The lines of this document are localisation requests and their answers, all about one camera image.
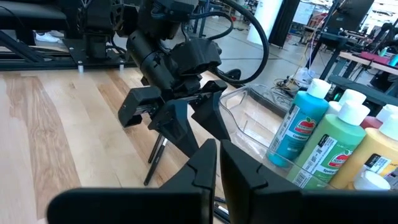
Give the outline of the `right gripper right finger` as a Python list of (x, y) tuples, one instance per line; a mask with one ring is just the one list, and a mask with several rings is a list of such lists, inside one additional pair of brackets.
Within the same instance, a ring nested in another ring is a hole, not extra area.
[(220, 168), (231, 224), (398, 224), (398, 192), (304, 190), (229, 140)]

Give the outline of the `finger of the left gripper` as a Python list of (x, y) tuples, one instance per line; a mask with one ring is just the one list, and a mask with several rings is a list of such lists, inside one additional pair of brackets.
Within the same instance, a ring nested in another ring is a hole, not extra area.
[(199, 146), (188, 122), (187, 106), (186, 100), (166, 102), (152, 118), (148, 128), (157, 131), (187, 157), (192, 157)]
[(192, 118), (216, 139), (230, 140), (219, 107), (221, 94), (221, 91), (217, 91), (191, 103), (194, 110)]

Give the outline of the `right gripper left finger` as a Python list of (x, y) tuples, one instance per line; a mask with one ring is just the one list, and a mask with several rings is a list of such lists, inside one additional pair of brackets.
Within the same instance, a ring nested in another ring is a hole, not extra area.
[(213, 224), (217, 145), (207, 139), (159, 188), (77, 188), (54, 197), (48, 224)]

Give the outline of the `clear plastic bin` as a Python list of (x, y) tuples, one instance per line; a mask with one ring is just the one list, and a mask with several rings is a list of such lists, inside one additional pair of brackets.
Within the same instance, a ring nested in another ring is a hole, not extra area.
[(245, 153), (281, 177), (295, 166), (296, 159), (287, 167), (274, 165), (266, 156), (269, 146), (282, 121), (273, 117), (266, 102), (273, 91), (265, 85), (250, 84), (220, 98), (220, 111), (231, 141)]

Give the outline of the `green paint bottle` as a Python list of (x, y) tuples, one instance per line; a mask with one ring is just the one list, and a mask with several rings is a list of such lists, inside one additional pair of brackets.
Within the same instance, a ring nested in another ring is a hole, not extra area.
[(365, 137), (360, 126), (370, 109), (346, 101), (337, 114), (326, 114), (307, 141), (286, 179), (302, 189), (323, 189)]

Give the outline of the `small yellow paint bottle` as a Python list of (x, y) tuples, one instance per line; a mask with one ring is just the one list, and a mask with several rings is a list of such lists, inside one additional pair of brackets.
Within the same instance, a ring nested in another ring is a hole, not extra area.
[(350, 182), (346, 189), (348, 190), (373, 190), (373, 191), (388, 191), (391, 186), (387, 180), (377, 173), (370, 170), (360, 172), (352, 182)]

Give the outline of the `teal paint bottle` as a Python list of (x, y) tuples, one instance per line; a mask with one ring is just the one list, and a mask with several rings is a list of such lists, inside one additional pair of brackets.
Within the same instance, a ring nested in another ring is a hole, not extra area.
[(274, 165), (287, 167), (300, 155), (329, 107), (325, 97), (330, 88), (314, 78), (307, 90), (297, 92), (266, 154)]

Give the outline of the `large yellow paint bottle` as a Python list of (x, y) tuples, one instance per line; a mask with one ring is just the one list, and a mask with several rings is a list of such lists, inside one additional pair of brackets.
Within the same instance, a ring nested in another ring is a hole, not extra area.
[(329, 184), (336, 189), (346, 186), (362, 171), (370, 170), (387, 180), (391, 190), (398, 190), (398, 114), (393, 114), (380, 128), (366, 128), (366, 135)]

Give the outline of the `red paint bottle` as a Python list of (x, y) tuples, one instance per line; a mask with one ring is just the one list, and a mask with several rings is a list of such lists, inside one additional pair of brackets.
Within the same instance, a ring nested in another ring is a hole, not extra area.
[(386, 104), (382, 107), (380, 112), (376, 116), (367, 116), (360, 124), (363, 129), (366, 128), (380, 128), (381, 125), (387, 120), (392, 114), (398, 114), (398, 106)]

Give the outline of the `white pillar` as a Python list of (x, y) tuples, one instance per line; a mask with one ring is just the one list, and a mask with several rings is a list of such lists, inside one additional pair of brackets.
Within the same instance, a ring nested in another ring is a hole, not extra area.
[[(259, 21), (266, 37), (270, 40), (270, 34), (276, 22), (277, 15), (282, 6), (283, 0), (259, 0), (254, 17)], [(261, 38), (256, 28), (250, 24), (247, 40), (262, 45)]]

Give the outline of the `person's white shoe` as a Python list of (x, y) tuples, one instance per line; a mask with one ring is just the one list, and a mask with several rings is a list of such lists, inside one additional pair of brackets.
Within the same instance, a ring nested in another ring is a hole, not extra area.
[(57, 30), (36, 30), (35, 39), (41, 42), (60, 43), (64, 34)]

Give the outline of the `black cabinet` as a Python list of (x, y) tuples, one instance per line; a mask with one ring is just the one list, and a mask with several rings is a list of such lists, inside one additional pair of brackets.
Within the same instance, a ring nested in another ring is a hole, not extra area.
[(282, 48), (300, 0), (283, 0), (268, 41)]

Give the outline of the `grey desk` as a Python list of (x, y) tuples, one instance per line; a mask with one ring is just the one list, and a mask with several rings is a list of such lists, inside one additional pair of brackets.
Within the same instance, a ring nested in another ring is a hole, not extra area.
[(69, 28), (67, 16), (55, 0), (0, 0), (0, 29)]

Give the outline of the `wooden background table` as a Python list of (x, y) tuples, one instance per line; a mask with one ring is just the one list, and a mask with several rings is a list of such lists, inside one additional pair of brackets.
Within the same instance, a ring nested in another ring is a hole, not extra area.
[(368, 60), (366, 58), (357, 57), (357, 56), (355, 56), (355, 55), (353, 55), (351, 53), (348, 53), (348, 52), (340, 52), (339, 57), (344, 58), (344, 59), (348, 59), (348, 60), (352, 60), (354, 62), (358, 62), (358, 63), (361, 63), (363, 65), (367, 65), (369, 67), (381, 70), (383, 72), (388, 72), (390, 74), (398, 76), (398, 68), (397, 67), (392, 67), (390, 65), (385, 65), (385, 64), (378, 63), (378, 62), (372, 62), (372, 61), (370, 61), (370, 60)]

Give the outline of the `black aluminium table frame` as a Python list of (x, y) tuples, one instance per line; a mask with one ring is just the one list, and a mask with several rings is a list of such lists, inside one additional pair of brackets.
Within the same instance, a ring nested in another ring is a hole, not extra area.
[(107, 43), (106, 36), (64, 39), (66, 50), (28, 46), (0, 30), (0, 71), (106, 69), (135, 67), (123, 49)]

